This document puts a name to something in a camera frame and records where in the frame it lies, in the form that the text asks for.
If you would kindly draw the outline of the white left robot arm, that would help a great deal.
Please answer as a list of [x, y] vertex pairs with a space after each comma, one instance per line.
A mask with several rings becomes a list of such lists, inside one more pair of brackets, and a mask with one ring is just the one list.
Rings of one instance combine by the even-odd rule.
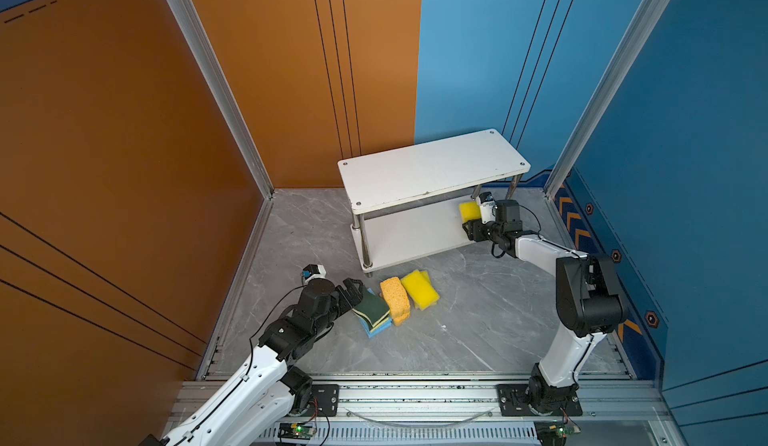
[[164, 437], [149, 434], [141, 443], [249, 445], [279, 419], [304, 412], [312, 379], [295, 363], [367, 289], [352, 278], [335, 285], [312, 277], [298, 290], [297, 302], [249, 339], [249, 356], [218, 391]]

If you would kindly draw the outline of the yellow sponge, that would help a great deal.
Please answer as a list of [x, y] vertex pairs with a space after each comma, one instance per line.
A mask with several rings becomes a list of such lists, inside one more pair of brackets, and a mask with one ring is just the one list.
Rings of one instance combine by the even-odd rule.
[[459, 212], [461, 223], [479, 220], [482, 218], [480, 206], [474, 201], [461, 203], [459, 205]]
[[426, 281], [427, 283], [429, 283], [431, 285], [431, 280], [430, 280], [430, 276], [429, 276], [428, 272], [427, 271], [423, 271], [423, 270], [419, 271], [419, 272], [420, 272], [422, 278], [424, 279], [424, 281]]
[[434, 287], [422, 278], [419, 271], [415, 270], [401, 279], [401, 283], [408, 295], [419, 310], [425, 310], [435, 305], [439, 299], [439, 293]]

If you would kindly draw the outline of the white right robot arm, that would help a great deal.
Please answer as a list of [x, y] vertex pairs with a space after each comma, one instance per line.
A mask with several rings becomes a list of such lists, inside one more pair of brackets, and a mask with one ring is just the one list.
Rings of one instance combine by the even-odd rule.
[[539, 414], [560, 411], [576, 397], [578, 375], [596, 346], [628, 318], [612, 259], [559, 245], [524, 227], [514, 199], [484, 192], [459, 205], [462, 229], [473, 242], [489, 241], [495, 258], [528, 262], [555, 278], [560, 321], [549, 350], [529, 378], [526, 400]]

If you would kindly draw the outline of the orange cellulose sponge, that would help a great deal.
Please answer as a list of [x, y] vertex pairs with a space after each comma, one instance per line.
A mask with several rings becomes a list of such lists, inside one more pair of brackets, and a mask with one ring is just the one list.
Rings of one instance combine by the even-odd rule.
[[386, 279], [380, 283], [380, 288], [381, 297], [389, 307], [393, 324], [402, 325], [410, 318], [411, 304], [401, 280], [397, 277]]

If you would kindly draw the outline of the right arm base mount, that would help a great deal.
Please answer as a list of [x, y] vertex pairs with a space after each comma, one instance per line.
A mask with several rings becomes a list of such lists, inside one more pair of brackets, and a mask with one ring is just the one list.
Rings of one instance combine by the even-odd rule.
[[554, 388], [507, 383], [497, 385], [496, 393], [504, 417], [554, 417], [563, 414], [579, 417], [583, 415], [583, 409], [577, 396], [578, 389], [578, 384]]

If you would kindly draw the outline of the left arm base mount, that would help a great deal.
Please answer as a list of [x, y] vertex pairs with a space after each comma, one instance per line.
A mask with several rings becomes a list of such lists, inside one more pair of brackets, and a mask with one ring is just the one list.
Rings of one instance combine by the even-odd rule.
[[335, 417], [339, 405], [340, 386], [335, 383], [312, 384], [302, 387], [294, 397], [290, 416], [312, 416], [315, 407], [321, 417]]

